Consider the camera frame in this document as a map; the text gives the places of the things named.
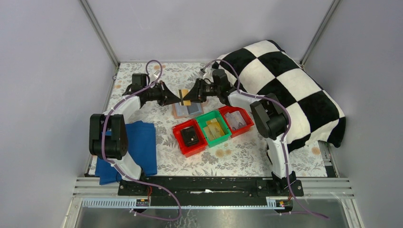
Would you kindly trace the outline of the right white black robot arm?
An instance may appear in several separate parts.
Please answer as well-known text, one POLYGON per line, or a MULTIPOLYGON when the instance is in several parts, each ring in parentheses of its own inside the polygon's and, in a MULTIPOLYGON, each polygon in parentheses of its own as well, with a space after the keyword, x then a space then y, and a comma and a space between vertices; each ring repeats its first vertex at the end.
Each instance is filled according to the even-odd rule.
POLYGON ((288 164, 286 134, 289 131, 289 114, 274 94, 252 95, 232 85, 223 69, 212 72, 212 80, 198 78, 192 89, 183 97, 203 103, 208 96, 219 98, 222 104, 251 112, 258 133, 266 139, 267 155, 271 162, 271 175, 280 189, 287 188, 295 175, 288 164))

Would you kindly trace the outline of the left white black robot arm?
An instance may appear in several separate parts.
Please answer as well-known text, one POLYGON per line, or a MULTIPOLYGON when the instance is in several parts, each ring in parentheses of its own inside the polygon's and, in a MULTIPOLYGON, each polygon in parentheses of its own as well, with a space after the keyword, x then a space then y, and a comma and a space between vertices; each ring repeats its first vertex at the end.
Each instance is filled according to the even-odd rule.
POLYGON ((151 82, 148 74, 134 73, 122 100, 109 111, 93 114, 89 119, 89 152, 116 169, 125 181, 138 181, 142 169, 128 152, 126 123, 146 102, 160 106, 180 102, 165 82, 158 78, 151 82))

